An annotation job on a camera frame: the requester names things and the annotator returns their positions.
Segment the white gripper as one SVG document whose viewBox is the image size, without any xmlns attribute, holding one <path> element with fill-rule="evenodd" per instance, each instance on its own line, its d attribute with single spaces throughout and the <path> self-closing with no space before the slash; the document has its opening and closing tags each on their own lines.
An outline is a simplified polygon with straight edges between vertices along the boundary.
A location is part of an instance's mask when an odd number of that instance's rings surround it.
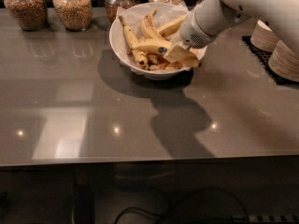
<svg viewBox="0 0 299 224">
<path fill-rule="evenodd" d="M 210 44 L 218 33 L 217 9 L 195 7 L 181 24 L 179 32 L 172 35 L 171 48 L 164 58 L 170 63 L 191 58 L 190 47 L 201 49 Z"/>
</svg>

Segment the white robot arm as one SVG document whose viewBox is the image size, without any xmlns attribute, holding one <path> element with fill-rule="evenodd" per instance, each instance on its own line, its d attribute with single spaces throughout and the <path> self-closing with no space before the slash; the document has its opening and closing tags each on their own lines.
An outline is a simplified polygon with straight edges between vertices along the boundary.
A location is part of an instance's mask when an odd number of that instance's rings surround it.
<svg viewBox="0 0 299 224">
<path fill-rule="evenodd" d="M 164 57 L 183 61 L 191 48 L 201 49 L 224 30 L 254 17 L 263 21 L 295 54 L 299 54 L 299 0 L 204 0 L 180 25 Z"/>
</svg>

